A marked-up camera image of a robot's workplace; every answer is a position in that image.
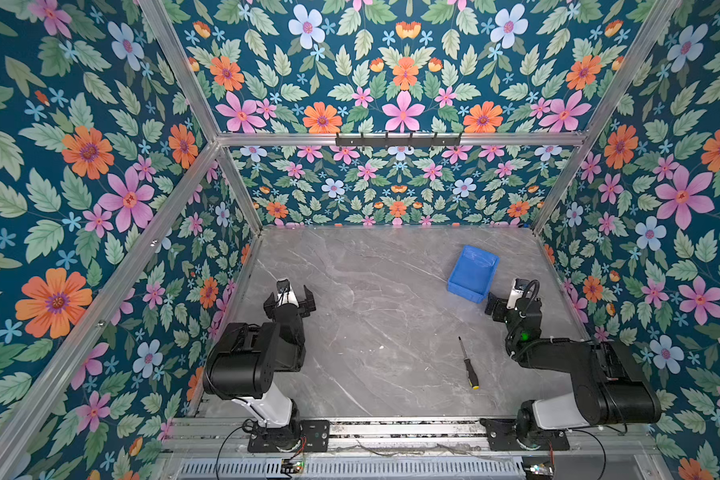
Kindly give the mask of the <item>black yellow handled screwdriver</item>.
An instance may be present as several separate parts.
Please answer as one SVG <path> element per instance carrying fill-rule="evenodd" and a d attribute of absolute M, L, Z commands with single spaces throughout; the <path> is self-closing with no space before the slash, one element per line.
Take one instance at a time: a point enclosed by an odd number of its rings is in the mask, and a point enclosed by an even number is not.
<path fill-rule="evenodd" d="M 479 390 L 479 389 L 480 389 L 480 384 L 479 384 L 478 375 L 477 375 L 477 373 L 476 373 L 476 371 L 475 371 L 475 369 L 474 369 L 474 367 L 473 367 L 473 365 L 472 365 L 471 359 L 469 358 L 469 356 L 468 356 L 468 354 L 467 354 L 465 345 L 464 345 L 463 340 L 462 340 L 461 337 L 458 338 L 458 342 L 459 342 L 460 349 L 461 349 L 461 351 L 462 351 L 463 363 L 464 363 L 464 366 L 465 366 L 465 370 L 466 370 L 466 374 L 467 374 L 467 379 L 468 379 L 470 388 L 473 389 L 473 390 Z"/>

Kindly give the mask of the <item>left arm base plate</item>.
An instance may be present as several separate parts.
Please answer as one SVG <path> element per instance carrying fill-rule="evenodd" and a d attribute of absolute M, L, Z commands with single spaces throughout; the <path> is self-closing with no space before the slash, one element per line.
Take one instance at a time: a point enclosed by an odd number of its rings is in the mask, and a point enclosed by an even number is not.
<path fill-rule="evenodd" d="M 249 453 L 324 453 L 328 450 L 331 423 L 300 420 L 280 428 L 257 427 L 250 435 Z"/>

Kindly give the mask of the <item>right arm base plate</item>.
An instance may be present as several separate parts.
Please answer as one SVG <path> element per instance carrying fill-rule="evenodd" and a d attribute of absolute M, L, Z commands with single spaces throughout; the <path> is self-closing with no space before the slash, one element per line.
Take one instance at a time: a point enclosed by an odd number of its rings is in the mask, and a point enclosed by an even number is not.
<path fill-rule="evenodd" d="M 542 430 L 531 422 L 528 426 L 517 420 L 481 418 L 492 451 L 569 451 L 570 443 L 563 430 Z"/>

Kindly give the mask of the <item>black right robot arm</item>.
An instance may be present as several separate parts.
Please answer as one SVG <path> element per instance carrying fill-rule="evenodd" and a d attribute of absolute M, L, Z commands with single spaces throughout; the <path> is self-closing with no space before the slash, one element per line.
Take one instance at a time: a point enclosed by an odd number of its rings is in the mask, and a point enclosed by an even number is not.
<path fill-rule="evenodd" d="M 482 419 L 493 450 L 567 450 L 567 431 L 655 424 L 655 389 L 619 340 L 574 340 L 542 335 L 537 280 L 516 279 L 507 298 L 487 297 L 485 312 L 506 327 L 505 352 L 520 367 L 566 374 L 571 391 L 523 402 L 516 418 Z"/>

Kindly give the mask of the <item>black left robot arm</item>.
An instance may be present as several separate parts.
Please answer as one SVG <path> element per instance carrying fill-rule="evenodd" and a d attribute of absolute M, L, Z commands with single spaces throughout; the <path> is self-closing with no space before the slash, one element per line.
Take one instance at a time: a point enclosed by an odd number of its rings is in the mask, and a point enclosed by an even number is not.
<path fill-rule="evenodd" d="M 278 449 L 304 441 L 296 402 L 275 384 L 275 374 L 298 373 L 306 357 L 304 319 L 316 311 L 314 293 L 298 297 L 280 279 L 263 303 L 267 321 L 230 323 L 211 349 L 202 377 L 204 390 L 246 410 L 247 429 L 256 440 Z"/>

